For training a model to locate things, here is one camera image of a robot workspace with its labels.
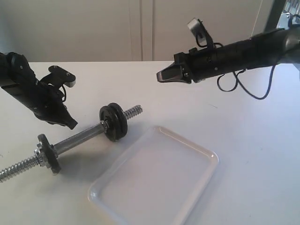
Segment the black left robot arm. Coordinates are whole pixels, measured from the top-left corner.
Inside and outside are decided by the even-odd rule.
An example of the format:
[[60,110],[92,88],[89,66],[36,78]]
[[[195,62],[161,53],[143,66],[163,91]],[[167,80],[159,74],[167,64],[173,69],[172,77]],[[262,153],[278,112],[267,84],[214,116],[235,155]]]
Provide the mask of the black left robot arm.
[[52,65],[49,74],[36,78],[24,55],[15,52],[0,54],[0,87],[42,121],[74,129],[77,121],[64,105],[65,86],[72,88],[76,76]]

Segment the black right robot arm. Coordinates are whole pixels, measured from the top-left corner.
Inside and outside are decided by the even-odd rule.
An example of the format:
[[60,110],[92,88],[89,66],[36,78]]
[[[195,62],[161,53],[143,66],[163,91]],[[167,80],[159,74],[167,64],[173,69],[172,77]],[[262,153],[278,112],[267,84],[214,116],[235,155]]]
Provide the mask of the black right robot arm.
[[157,73],[160,83],[198,83],[239,70],[299,63],[300,29],[276,29],[214,49],[177,53],[174,62]]

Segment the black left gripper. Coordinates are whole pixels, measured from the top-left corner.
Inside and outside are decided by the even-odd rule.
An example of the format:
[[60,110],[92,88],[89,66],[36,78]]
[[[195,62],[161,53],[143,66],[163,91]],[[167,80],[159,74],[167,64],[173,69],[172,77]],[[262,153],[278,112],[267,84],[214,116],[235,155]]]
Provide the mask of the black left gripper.
[[63,97],[64,94],[54,86],[38,82],[30,89],[29,109],[42,121],[74,129],[78,122],[64,106]]

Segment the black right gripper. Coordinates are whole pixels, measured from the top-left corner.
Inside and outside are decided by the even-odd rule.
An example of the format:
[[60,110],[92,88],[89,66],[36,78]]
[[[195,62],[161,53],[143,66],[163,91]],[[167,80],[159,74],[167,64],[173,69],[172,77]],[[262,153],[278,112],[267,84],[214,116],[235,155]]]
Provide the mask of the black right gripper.
[[174,55],[174,65],[157,73],[160,83],[195,83],[215,75],[215,50],[196,50]]

